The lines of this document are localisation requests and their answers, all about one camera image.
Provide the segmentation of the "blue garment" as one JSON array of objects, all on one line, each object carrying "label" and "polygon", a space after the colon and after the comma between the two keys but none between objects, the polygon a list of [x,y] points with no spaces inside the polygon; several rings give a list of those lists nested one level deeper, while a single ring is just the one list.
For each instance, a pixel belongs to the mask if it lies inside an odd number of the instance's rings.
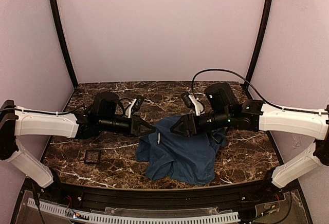
[{"label": "blue garment", "polygon": [[[179,116],[170,116],[154,124],[156,131],[139,138],[136,161],[149,165],[146,176],[155,181],[170,177],[192,185],[205,185],[215,178],[218,151],[226,145],[225,130],[184,137],[170,131]],[[161,143],[157,144],[157,134]]]}]

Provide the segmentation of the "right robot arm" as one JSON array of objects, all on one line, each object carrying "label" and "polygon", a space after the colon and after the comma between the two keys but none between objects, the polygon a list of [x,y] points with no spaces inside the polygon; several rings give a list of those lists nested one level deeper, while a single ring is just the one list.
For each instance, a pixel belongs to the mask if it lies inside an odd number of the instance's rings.
[{"label": "right robot arm", "polygon": [[328,109],[296,109],[248,99],[240,104],[228,83],[215,83],[205,89],[211,111],[193,94],[182,96],[194,113],[182,116],[171,128],[184,137],[206,134],[219,128],[249,131],[280,131],[314,138],[314,142],[287,163],[270,169],[262,183],[265,191],[275,191],[304,174],[328,165]]}]

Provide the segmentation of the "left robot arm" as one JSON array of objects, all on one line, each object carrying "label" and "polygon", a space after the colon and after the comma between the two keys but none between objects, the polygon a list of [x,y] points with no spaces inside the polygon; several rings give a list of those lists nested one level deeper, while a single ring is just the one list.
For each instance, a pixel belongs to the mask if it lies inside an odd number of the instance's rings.
[{"label": "left robot arm", "polygon": [[24,135],[60,136],[88,139],[101,132],[112,132],[141,137],[155,132],[155,128],[136,115],[144,101],[138,96],[124,107],[117,94],[101,92],[85,111],[49,112],[26,109],[7,100],[1,107],[1,160],[14,165],[40,187],[55,182],[51,169],[19,142]]}]

